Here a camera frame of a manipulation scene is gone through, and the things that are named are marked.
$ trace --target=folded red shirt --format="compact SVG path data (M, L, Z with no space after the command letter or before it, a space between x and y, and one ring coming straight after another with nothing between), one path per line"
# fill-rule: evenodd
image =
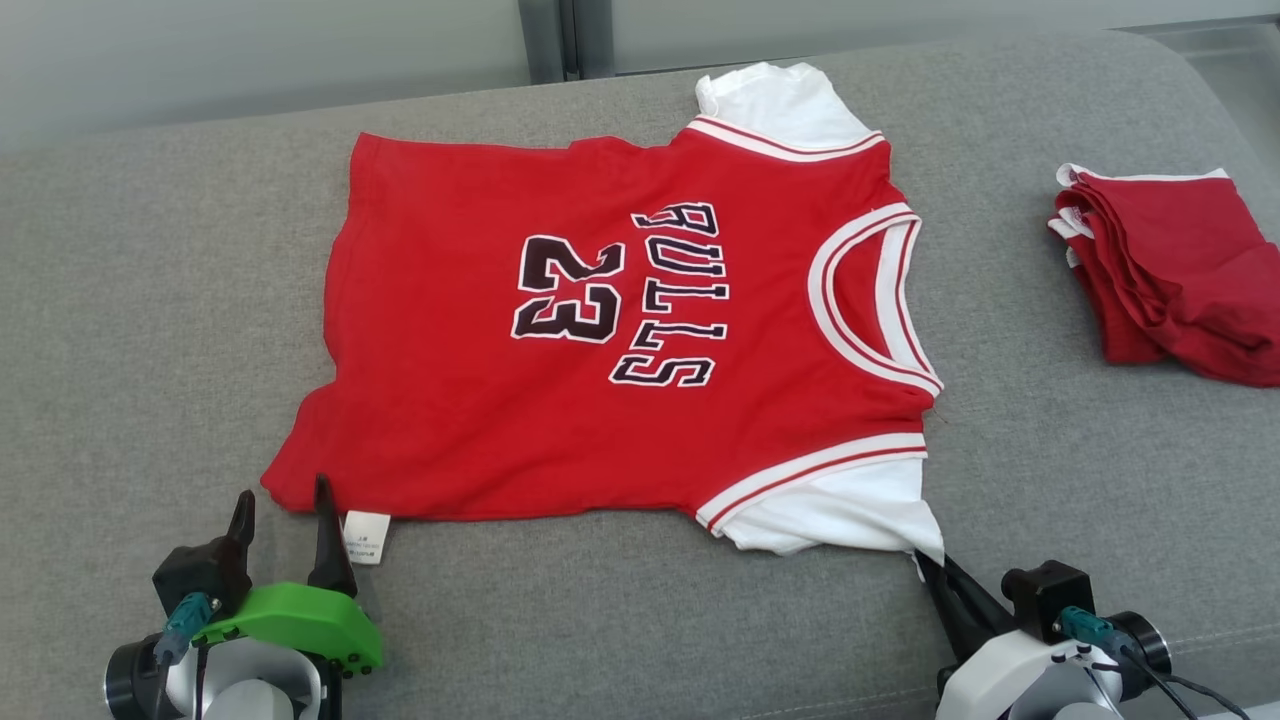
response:
M1165 352L1215 379L1280 386L1280 249L1222 170L1108 178L1059 169L1070 247L1110 363Z

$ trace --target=cable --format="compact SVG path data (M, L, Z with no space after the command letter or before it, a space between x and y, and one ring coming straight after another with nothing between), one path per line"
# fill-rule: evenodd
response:
M1193 682L1188 680L1187 678L1179 678L1178 675L1165 675L1165 679L1169 680L1170 683L1178 683L1179 685L1183 685L1184 688L1187 688L1187 689L1189 689L1192 692L1199 693L1199 694L1202 694L1204 697L1211 697L1215 701L1217 701L1219 705L1221 705L1228 711L1230 711L1231 714L1238 715L1238 716L1243 717L1244 720L1249 720L1249 714L1248 712L1245 712L1239 705L1235 705L1234 702L1231 702L1231 701L1226 700L1225 697L1222 697L1222 693L1220 693L1217 691L1206 688L1204 685L1201 685L1199 683L1193 683Z
M209 646L202 644L196 651L196 717L205 716L205 664L209 662Z
M1120 715L1120 710L1115 706L1114 702L1111 702L1111 696L1107 694L1107 691L1102 689L1102 683L1100 683L1098 679L1093 675L1093 670L1085 667L1084 674L1088 675L1091 680L1093 680L1093 687L1098 688L1098 694L1102 696L1102 700L1107 701L1107 707L1111 710L1111 712L1114 712L1116 717L1120 717L1123 720L1124 716Z
M1169 683L1165 682L1161 674L1152 670L1151 665L1147 665L1147 661L1143 660L1138 653L1135 653L1129 646L1123 646L1120 648L1120 655L1124 655L1125 657L1132 660L1133 664L1137 665L1139 670L1146 673L1147 676L1151 678L1153 683L1156 683L1156 687L1160 688L1165 694L1167 694L1169 700L1174 701L1174 705L1178 706L1178 710L1180 710L1183 715L1185 715L1190 720L1199 720L1196 712L1192 711L1190 706L1187 705L1187 701L1179 697L1178 693L1174 692L1174 688L1169 687Z
M169 667L170 662L173 661L172 659L173 656L165 652L164 657L160 660L160 666L157 669L157 673L160 675L160 682L156 685L156 703L151 708L151 717L154 717L155 720L160 720L160 711L164 708L164 698L168 697L169 694Z

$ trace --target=wall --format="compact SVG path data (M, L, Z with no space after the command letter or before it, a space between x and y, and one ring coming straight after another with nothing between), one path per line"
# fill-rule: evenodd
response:
M1036 29L1280 14L1280 0L613 0L617 70Z
M515 0L0 0L0 150L527 82Z

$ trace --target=teal connector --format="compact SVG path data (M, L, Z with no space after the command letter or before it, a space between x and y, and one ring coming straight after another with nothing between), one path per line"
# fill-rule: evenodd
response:
M1134 644L1133 638L1117 630L1110 620L1074 605L1064 609L1057 620L1062 624L1064 635L1084 644L1096 646L1111 657L1120 657L1121 647Z
M205 629L212 616L214 606L207 594L193 592L182 598L165 623L160 639L156 641L156 664L177 665L187 655L191 639Z

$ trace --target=gray fabric surface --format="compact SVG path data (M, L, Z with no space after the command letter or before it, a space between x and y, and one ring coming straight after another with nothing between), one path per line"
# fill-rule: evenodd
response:
M1065 160L1225 167L1280 204L1179 58L1125 35L814 59L895 146L925 219L909 301L947 382L925 496L995 588L1056 557L1244 703L1280 662L1280 395L1102 363L1044 228ZM157 629L150 574L224 530L332 377L321 283L360 129L663 143L699 73L173 127L0 159L4 715L105 717L111 650ZM251 571L301 580L314 523L260 493ZM927 717L951 661L900 555L740 553L669 512L397 524L362 600L389 665L349 717ZM1156 698L1138 716L1169 715Z

